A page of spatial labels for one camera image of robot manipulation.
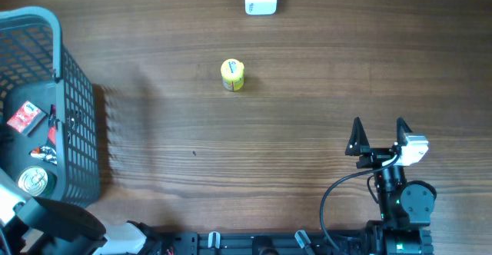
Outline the teal tin can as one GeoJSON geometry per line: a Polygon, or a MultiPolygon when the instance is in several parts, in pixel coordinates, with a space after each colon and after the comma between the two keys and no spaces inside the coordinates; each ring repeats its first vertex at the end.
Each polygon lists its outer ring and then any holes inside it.
{"type": "Polygon", "coordinates": [[[25,168],[19,175],[17,184],[33,197],[49,197],[55,188],[55,175],[38,166],[25,168]]]}

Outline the yellow cylindrical container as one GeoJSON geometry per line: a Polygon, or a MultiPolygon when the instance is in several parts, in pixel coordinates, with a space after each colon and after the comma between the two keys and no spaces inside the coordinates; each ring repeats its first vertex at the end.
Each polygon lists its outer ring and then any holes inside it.
{"type": "Polygon", "coordinates": [[[244,64],[237,59],[227,59],[221,65],[221,77],[227,90],[240,90],[244,85],[244,64]]]}

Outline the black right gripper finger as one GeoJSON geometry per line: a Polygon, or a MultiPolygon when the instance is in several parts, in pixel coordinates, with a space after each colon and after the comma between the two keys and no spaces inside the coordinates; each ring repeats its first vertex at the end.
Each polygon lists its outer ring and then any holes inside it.
{"type": "Polygon", "coordinates": [[[407,134],[411,134],[412,130],[407,125],[406,121],[399,117],[397,119],[397,143],[399,145],[404,145],[407,143],[406,136],[407,134]]]}
{"type": "Polygon", "coordinates": [[[345,154],[347,156],[361,156],[369,154],[371,147],[367,139],[363,124],[359,117],[354,119],[351,136],[347,143],[345,154]]]}

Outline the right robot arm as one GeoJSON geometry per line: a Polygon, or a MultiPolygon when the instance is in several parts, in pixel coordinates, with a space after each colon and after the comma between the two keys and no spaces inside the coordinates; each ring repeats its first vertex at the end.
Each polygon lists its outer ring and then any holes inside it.
{"type": "Polygon", "coordinates": [[[397,119],[397,141],[392,147],[371,147],[360,118],[355,118],[345,154],[357,156],[358,169],[374,175],[380,220],[369,220],[361,249],[364,254],[428,255],[434,252],[431,224],[437,192],[422,181],[408,181],[404,168],[428,152],[428,139],[397,119]]]}

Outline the red snack box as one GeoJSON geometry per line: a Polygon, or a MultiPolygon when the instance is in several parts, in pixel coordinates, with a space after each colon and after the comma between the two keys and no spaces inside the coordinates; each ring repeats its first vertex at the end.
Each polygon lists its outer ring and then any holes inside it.
{"type": "Polygon", "coordinates": [[[30,101],[26,101],[7,121],[7,125],[19,134],[28,136],[45,118],[46,113],[30,101]]]}

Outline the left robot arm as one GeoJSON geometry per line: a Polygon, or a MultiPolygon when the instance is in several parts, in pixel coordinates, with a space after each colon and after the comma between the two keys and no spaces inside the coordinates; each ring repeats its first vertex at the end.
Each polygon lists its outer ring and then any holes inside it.
{"type": "Polygon", "coordinates": [[[1,172],[2,254],[171,254],[171,247],[143,223],[106,226],[82,207],[27,194],[1,172]],[[30,230],[41,236],[24,251],[30,230]]]}

